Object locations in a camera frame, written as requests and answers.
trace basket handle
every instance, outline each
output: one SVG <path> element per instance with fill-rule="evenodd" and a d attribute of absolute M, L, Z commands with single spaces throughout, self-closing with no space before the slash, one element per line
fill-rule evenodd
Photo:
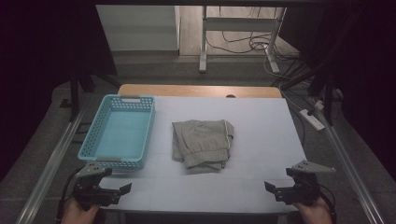
<path fill-rule="evenodd" d="M 107 157 L 98 157 L 96 161 L 100 162 L 122 162 L 121 158 L 107 158 Z"/>
<path fill-rule="evenodd" d="M 139 95 L 122 95 L 120 99 L 124 103 L 140 103 L 140 96 Z"/>

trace folded clothing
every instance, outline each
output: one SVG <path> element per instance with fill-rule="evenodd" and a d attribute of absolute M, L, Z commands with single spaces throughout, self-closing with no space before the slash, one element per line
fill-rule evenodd
<path fill-rule="evenodd" d="M 221 169 L 230 158 L 233 125 L 227 120 L 173 122 L 173 158 L 187 168 L 209 166 Z"/>

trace wall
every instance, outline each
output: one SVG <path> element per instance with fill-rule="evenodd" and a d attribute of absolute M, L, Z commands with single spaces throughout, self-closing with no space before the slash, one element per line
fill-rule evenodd
<path fill-rule="evenodd" d="M 96 8 L 111 51 L 178 50 L 179 7 Z"/>

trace table leg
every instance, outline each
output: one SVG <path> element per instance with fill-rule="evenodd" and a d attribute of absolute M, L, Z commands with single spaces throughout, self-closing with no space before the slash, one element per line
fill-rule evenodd
<path fill-rule="evenodd" d="M 275 22 L 274 30 L 271 33 L 270 42 L 268 44 L 268 47 L 265 49 L 268 62 L 271 66 L 272 72 L 275 74 L 279 74 L 279 67 L 277 66 L 277 63 L 274 59 L 274 46 L 284 15 L 285 15 L 285 8 L 281 7 L 279 10 L 279 14 L 276 16 L 276 22 Z"/>
<path fill-rule="evenodd" d="M 199 60 L 199 72 L 206 72 L 206 7 L 202 7 L 202 44 Z"/>

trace metal frame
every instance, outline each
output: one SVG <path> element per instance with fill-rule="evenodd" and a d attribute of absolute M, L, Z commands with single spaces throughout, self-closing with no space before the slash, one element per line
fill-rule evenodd
<path fill-rule="evenodd" d="M 206 32 L 208 31 L 236 31 L 236 32 L 269 32 L 270 42 L 265 49 L 268 62 L 272 72 L 279 74 L 279 67 L 274 58 L 274 46 L 277 34 L 282 24 L 285 8 L 281 7 L 275 19 L 253 19 L 253 18 L 219 18 L 207 17 L 206 7 L 203 7 L 202 16 L 202 44 L 199 62 L 200 73 L 206 72 Z"/>
<path fill-rule="evenodd" d="M 315 100 L 312 97 L 310 100 L 313 103 L 315 102 Z M 366 213 L 367 217 L 369 218 L 370 223 L 373 224 L 386 223 L 385 220 L 382 218 L 379 209 L 376 206 L 373 197 L 371 196 L 370 191 L 367 189 L 363 180 L 359 176 L 358 171 L 353 165 L 352 160 L 349 158 L 346 148 L 344 147 L 344 144 L 338 137 L 336 130 L 332 125 L 329 124 L 329 122 L 326 120 L 325 116 L 322 113 L 317 112 L 316 114 L 318 115 L 320 121 L 323 122 L 324 126 L 326 127 L 325 129 L 326 134 L 329 137 L 334 152 L 337 155 L 344 170 L 346 171 L 346 176 L 349 179 L 350 185 L 355 190 L 356 194 L 359 196 L 359 200 L 361 201 L 361 206 L 364 212 Z"/>
<path fill-rule="evenodd" d="M 40 208 L 40 205 L 43 202 L 45 195 L 47 194 L 50 184 L 55 177 L 56 172 L 58 171 L 59 165 L 64 158 L 64 154 L 66 153 L 66 150 L 68 149 L 70 142 L 72 141 L 73 135 L 78 128 L 79 122 L 81 121 L 82 116 L 88 108 L 88 103 L 90 99 L 90 96 L 82 98 L 81 109 L 77 113 L 74 121 L 69 122 L 69 125 L 64 131 L 64 135 L 62 135 L 61 139 L 53 150 L 52 155 L 50 156 L 49 161 L 47 162 L 47 165 L 43 170 L 43 173 L 38 178 L 38 181 L 35 184 L 35 188 L 30 194 L 25 206 L 21 210 L 21 214 L 18 217 L 16 223 L 32 223 L 35 219 L 35 215 L 37 214 L 37 211 Z"/>

